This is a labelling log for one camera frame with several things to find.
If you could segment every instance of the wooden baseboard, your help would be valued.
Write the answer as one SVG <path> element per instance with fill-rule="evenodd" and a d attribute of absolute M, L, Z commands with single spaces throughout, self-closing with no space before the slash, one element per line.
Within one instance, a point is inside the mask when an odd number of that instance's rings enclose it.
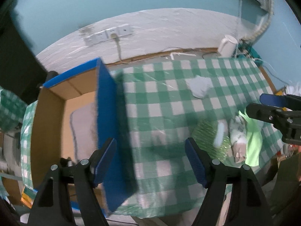
<path fill-rule="evenodd" d="M 174 50 L 164 51 L 164 52 L 150 53 L 150 54 L 135 56 L 135 57 L 132 57 L 132 58 L 127 58 L 127 59 L 122 60 L 123 62 L 116 61 L 114 63 L 107 64 L 107 66 L 110 67 L 110 66 L 114 66 L 114 65 L 123 64 L 123 63 L 131 63 L 131 62 L 134 62 L 134 61 L 139 61 L 139 60 L 144 60 L 144 59 L 149 59 L 149 58 L 154 58 L 154 57 L 160 57 L 160 56 L 166 56 L 166 55 L 170 55 L 173 52 L 175 52 L 175 53 L 185 53 L 185 52 L 192 52 L 192 51 L 203 52 L 203 53 L 216 53 L 217 52 L 217 47 L 181 48 L 181 49 L 174 49 Z M 268 82 L 268 84 L 269 84 L 270 88 L 272 89 L 273 93 L 276 93 L 277 90 L 276 90 L 273 82 L 271 81 L 270 77 L 268 76 L 267 72 L 264 70 L 264 68 L 262 66 L 259 66 L 258 68 L 261 71 L 261 73 L 263 74 L 265 80 Z"/>
<path fill-rule="evenodd" d="M 272 89 L 273 94 L 275 94 L 277 92 L 277 89 L 275 88 L 275 86 L 274 86 L 272 80 L 270 79 L 270 77 L 268 76 L 267 72 L 264 70 L 264 68 L 262 66 L 259 66 L 258 68 L 261 71 L 261 73 L 263 74 L 265 80 L 268 82 L 268 85 Z"/>
<path fill-rule="evenodd" d="M 139 55 L 139 56 L 135 56 L 135 57 L 132 57 L 132 58 L 123 59 L 122 61 L 124 63 L 131 63 L 131 62 L 138 61 L 138 60 L 144 60 L 144 59 L 149 59 L 149 58 L 154 58 L 154 57 L 166 56 L 166 55 L 170 55 L 171 53 L 185 53 L 185 52 L 192 52 L 192 51 L 203 52 L 203 53 L 216 53 L 217 52 L 217 47 L 175 49 L 175 50 L 170 50 L 170 51 Z M 123 62 L 116 61 L 114 63 L 107 64 L 106 66 L 110 67 L 110 66 L 113 66 L 113 65 L 119 65 L 119 64 L 123 64 Z"/>

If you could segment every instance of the white container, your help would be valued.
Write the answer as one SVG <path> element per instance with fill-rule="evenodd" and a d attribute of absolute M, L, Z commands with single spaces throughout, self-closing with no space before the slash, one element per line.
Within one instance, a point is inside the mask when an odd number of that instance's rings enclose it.
<path fill-rule="evenodd" d="M 233 55 L 237 43 L 237 40 L 233 36 L 225 35 L 217 51 L 221 57 L 230 58 Z"/>

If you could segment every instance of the screw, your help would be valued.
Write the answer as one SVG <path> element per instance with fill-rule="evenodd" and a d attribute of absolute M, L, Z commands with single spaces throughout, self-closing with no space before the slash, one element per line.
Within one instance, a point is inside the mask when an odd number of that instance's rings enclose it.
<path fill-rule="evenodd" d="M 243 169 L 245 169 L 246 171 L 250 170 L 250 166 L 248 166 L 247 164 L 243 165 Z"/>
<path fill-rule="evenodd" d="M 221 162 L 217 159 L 212 160 L 212 163 L 215 165 L 219 165 Z"/>
<path fill-rule="evenodd" d="M 56 164 L 54 164 L 54 165 L 52 165 L 52 166 L 50 167 L 50 169 L 53 170 L 53 171 L 56 170 L 57 168 L 58 168 L 58 165 L 56 165 Z"/>
<path fill-rule="evenodd" d="M 88 159 L 83 159 L 83 160 L 80 161 L 80 163 L 81 163 L 82 165 L 86 165 L 86 164 L 89 163 L 89 160 L 88 160 Z"/>

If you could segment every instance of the green mesh bag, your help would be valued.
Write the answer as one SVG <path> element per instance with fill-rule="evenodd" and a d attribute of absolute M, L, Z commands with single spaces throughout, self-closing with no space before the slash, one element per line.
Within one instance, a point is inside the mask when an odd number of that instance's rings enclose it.
<path fill-rule="evenodd" d="M 208 153 L 212 159 L 219 159 L 225 161 L 228 149 L 231 147 L 229 137 L 224 135 L 223 142 L 219 148 L 213 146 L 213 142 L 217 133 L 218 122 L 208 122 L 201 120 L 194 131 L 192 137 L 197 143 L 198 147 Z"/>

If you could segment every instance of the wall socket panel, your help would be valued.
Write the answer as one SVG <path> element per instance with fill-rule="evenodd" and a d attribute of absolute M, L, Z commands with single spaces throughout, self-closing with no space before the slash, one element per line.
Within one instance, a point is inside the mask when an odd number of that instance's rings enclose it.
<path fill-rule="evenodd" d="M 131 26 L 129 24 L 124 24 L 118 26 L 119 36 L 132 34 Z"/>
<path fill-rule="evenodd" d="M 108 36 L 105 31 L 96 32 L 94 34 L 96 43 L 100 43 L 108 40 Z"/>
<path fill-rule="evenodd" d="M 111 40 L 111 35 L 116 34 L 118 37 L 132 34 L 132 29 L 129 24 L 119 25 L 117 27 L 111 27 L 109 29 L 96 32 L 90 36 L 84 37 L 86 46 L 93 46 L 100 42 Z"/>
<path fill-rule="evenodd" d="M 84 42 L 85 42 L 86 46 L 93 46 L 93 45 L 97 44 L 95 35 L 90 35 L 90 36 L 84 37 Z"/>

